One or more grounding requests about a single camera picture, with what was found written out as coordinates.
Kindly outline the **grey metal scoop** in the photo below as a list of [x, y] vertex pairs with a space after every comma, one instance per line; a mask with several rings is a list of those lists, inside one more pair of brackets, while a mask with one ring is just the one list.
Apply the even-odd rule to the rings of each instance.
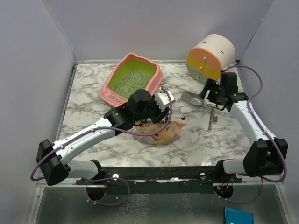
[[181, 98], [184, 101], [186, 101], [188, 104], [195, 106], [195, 107], [202, 107], [202, 106], [207, 106], [207, 107], [211, 107], [211, 108], [214, 107], [213, 105], [205, 103], [205, 101], [203, 99], [201, 99], [199, 97], [199, 95], [196, 93], [185, 91], [181, 95]]

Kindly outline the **peach cat litter bag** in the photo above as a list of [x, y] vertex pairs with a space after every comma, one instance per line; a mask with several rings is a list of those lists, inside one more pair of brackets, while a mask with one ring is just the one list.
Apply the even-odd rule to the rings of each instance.
[[[161, 120], [159, 123], [153, 123], [151, 119], [146, 119], [137, 122], [135, 125], [136, 133], [150, 134], [156, 133], [163, 128], [168, 120], [168, 117]], [[133, 135], [133, 139], [145, 144], [151, 145], [168, 145], [181, 138], [179, 132], [187, 124], [187, 120], [184, 117], [172, 116], [169, 125], [157, 135], [152, 136], [136, 136]]]

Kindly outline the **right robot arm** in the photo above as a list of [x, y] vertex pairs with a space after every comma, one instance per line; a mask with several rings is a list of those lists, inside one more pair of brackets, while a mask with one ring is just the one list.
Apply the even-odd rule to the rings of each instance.
[[246, 93], [238, 92], [235, 73], [221, 73], [220, 82], [208, 79], [199, 97], [221, 105], [231, 113], [251, 144], [244, 158], [217, 163], [220, 166], [214, 172], [217, 181], [226, 182], [232, 174], [257, 177], [279, 175], [284, 171], [288, 143], [269, 131], [254, 111]]

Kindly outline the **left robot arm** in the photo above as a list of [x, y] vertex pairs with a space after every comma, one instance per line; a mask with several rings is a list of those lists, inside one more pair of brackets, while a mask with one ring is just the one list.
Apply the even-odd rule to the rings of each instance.
[[62, 140], [43, 140], [38, 147], [37, 167], [49, 186], [66, 178], [82, 178], [93, 184], [103, 180], [104, 169], [97, 160], [78, 161], [75, 157], [92, 146], [120, 133], [133, 134], [135, 122], [151, 119], [153, 123], [172, 115], [174, 96], [164, 87], [156, 95], [136, 90], [128, 101], [110, 109], [86, 129]]

